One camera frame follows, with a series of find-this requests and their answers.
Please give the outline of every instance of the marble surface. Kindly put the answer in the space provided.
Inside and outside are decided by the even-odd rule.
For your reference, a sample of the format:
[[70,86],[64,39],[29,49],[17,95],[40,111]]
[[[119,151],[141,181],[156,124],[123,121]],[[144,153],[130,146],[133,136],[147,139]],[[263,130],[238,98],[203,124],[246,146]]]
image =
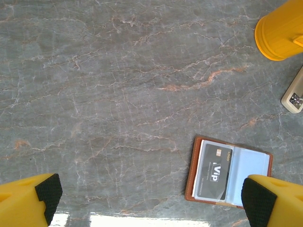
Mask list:
[[248,227],[184,188],[198,134],[271,152],[274,177],[303,183],[302,114],[280,104],[303,56],[270,61],[253,36],[283,2],[1,0],[0,183],[59,173],[67,227]]

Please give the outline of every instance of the yellow cylinder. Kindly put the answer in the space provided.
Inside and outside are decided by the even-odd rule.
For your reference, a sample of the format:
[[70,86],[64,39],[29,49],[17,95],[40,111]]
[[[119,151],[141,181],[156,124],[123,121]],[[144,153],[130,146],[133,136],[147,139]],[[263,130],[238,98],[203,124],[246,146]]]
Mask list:
[[289,0],[264,16],[255,29],[262,54],[281,61],[303,52],[303,0]]

